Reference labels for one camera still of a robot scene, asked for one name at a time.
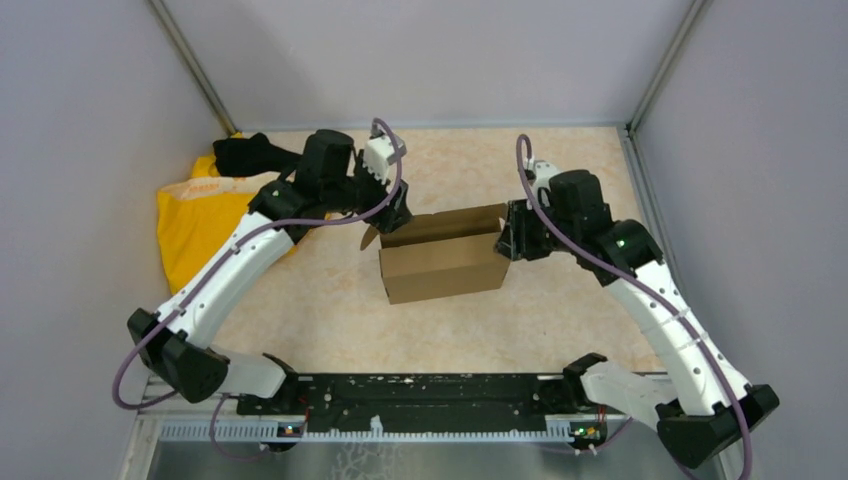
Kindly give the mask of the brown cardboard box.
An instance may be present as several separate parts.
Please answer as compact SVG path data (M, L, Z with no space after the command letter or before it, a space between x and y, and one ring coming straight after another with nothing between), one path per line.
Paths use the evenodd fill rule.
M510 266L495 250L506 216L504 203L416 215L391 234L368 227L360 249L379 243L391 305L497 290Z

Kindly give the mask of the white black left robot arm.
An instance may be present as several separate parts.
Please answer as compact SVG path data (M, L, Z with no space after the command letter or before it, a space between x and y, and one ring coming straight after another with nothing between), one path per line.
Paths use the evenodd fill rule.
M259 189L199 272L155 311L130 316L129 356L190 403L218 393L248 395L277 414L292 411L300 388L287 379L294 372L285 362L225 351L213 341L242 296L310 231L364 222L390 234L408 224L406 154L405 142L380 119L362 149L342 132L315 131L299 161Z

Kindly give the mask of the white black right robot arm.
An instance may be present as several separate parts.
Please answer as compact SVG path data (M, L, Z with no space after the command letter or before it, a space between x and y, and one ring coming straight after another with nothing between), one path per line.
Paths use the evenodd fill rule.
M687 469L735 443L750 451L751 432L778 407L778 396L767 384L751 383L714 344L649 231L636 220L614 219L599 179L586 170L540 163L519 175L526 196L509 203L497 253L512 261L574 256L625 308L668 377L660 383L590 353L563 371L567 406L626 414L652 428Z

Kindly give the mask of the black cloth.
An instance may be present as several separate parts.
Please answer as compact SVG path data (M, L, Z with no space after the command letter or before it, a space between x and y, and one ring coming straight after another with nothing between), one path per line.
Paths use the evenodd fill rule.
M264 133L249 138L230 137L212 143L215 166L221 176L252 177L277 172L291 174L301 155L270 142Z

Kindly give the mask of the yellow cloth garment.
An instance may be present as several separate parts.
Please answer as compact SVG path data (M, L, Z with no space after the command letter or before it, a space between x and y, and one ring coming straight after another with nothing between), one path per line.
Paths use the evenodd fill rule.
M189 178L156 192L156 237L164 274L178 293L230 238L258 190L274 171L248 177L219 174L212 155L195 161Z

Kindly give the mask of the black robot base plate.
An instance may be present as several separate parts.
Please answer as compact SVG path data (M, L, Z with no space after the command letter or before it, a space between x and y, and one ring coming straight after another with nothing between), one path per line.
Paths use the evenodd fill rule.
M599 417L561 374L301 374L272 398L245 395L240 415L303 416L312 433L542 432L553 415Z

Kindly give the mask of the aluminium frame rail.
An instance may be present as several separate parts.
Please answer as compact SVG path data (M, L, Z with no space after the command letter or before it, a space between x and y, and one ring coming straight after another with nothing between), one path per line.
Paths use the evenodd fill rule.
M562 374L315 374L290 375L269 398L230 395L239 414L299 415L315 410L356 407L423 408L500 406L511 417L587 412L598 402L575 377Z

